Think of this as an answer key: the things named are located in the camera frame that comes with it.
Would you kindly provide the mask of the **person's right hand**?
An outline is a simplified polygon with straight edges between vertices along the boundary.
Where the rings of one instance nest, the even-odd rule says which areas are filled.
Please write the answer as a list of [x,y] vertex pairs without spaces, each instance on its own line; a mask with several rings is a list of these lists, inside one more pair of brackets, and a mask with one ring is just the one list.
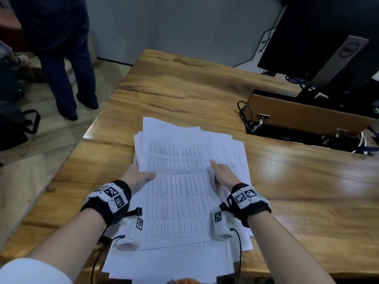
[[228,167],[228,176],[225,178],[216,178],[215,177],[215,185],[216,187],[224,186],[231,193],[234,186],[242,183],[240,179],[230,170]]

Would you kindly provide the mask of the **person's left hand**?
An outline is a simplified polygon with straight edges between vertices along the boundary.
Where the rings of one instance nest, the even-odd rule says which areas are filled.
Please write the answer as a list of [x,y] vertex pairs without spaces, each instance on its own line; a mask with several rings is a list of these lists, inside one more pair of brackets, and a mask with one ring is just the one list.
[[118,180],[125,182],[130,190],[131,194],[138,193],[147,183],[138,183],[138,165],[129,165],[126,171],[118,178]]

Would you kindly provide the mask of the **pile of white printed papers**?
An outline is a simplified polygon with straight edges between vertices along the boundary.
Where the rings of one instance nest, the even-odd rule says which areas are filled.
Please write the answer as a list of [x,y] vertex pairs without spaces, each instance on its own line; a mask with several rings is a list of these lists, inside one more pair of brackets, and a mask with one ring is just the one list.
[[253,249],[252,233],[234,218],[232,239],[211,239],[211,210],[226,203],[230,192],[215,187],[210,161],[228,166],[251,185],[244,143],[228,134],[200,129],[213,137],[206,165],[204,148],[148,136],[146,127],[152,133],[152,125],[157,124],[149,119],[158,120],[144,117],[143,130],[134,136],[135,164],[140,171],[156,173],[131,200],[132,210],[143,209],[141,242],[136,251],[121,251],[116,247],[115,232],[102,272],[110,279],[131,280],[132,284],[165,284],[185,277],[214,284],[218,277],[234,273],[239,278],[242,251]]

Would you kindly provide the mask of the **person's left forearm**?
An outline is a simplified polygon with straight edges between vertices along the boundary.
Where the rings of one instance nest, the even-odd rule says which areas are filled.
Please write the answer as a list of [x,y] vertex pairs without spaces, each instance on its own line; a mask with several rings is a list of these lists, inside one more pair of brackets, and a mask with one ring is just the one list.
[[40,243],[26,258],[47,263],[74,282],[106,228],[97,211],[85,209]]

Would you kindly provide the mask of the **person's right forearm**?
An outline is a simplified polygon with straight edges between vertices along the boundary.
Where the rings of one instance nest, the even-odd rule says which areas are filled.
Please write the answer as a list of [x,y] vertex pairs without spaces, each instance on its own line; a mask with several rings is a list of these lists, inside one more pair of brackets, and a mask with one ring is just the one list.
[[247,222],[276,284],[336,284],[270,212],[250,215]]

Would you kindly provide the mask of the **black left wristband with markers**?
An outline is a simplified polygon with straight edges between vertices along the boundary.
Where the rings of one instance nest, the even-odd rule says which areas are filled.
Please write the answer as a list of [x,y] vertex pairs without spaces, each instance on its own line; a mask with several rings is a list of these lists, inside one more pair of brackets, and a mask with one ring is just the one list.
[[116,180],[104,184],[91,192],[81,211],[93,209],[105,221],[107,228],[119,223],[127,214],[131,200],[131,189],[125,181]]

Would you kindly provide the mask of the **black wristband with markers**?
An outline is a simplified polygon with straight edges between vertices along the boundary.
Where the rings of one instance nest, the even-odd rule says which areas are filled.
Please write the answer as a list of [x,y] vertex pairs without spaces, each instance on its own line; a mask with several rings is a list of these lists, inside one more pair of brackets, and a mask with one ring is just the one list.
[[131,189],[125,181],[116,180],[104,184],[91,192],[81,211],[93,209],[105,221],[107,228],[119,223],[127,214],[131,200]]
[[227,204],[230,207],[231,214],[239,219],[246,228],[249,228],[249,216],[264,211],[272,213],[269,201],[253,186],[242,182],[233,186],[231,194],[227,197]]

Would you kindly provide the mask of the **black right wristband with markers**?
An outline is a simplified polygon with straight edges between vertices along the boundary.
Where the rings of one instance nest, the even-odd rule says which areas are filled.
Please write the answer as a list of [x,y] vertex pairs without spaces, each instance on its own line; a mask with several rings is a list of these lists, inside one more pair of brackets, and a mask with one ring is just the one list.
[[227,197],[227,204],[230,207],[231,214],[239,219],[246,228],[249,228],[249,216],[264,211],[272,213],[269,201],[253,186],[242,182],[233,186],[231,194]]

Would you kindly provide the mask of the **black bag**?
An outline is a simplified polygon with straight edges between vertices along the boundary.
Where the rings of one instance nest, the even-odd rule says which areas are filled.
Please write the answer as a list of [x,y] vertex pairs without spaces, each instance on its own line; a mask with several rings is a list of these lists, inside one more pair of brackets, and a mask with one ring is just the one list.
[[14,70],[0,60],[0,151],[28,141],[26,134],[36,134],[41,116],[35,109],[22,111],[17,104],[25,96],[25,88]]

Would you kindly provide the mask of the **white sleeve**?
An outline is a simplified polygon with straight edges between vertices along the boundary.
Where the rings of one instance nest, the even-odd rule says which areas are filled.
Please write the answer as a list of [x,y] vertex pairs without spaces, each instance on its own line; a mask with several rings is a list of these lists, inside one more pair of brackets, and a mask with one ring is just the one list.
[[73,281],[50,264],[19,258],[0,268],[0,284],[73,284]]

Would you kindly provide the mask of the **silver monitor stand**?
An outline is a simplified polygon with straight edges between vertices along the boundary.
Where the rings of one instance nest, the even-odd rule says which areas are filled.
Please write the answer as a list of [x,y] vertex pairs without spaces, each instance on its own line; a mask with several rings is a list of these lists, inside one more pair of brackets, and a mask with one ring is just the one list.
[[318,88],[328,85],[369,41],[370,39],[367,38],[349,35],[309,82],[309,85]]

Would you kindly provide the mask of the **black computer monitor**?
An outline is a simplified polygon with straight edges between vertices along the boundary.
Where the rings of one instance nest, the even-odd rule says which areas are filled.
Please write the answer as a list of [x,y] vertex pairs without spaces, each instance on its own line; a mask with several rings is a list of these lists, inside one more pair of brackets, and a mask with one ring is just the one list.
[[349,35],[370,41],[328,85],[315,88],[330,97],[350,93],[379,72],[379,0],[290,0],[257,66],[309,85]]

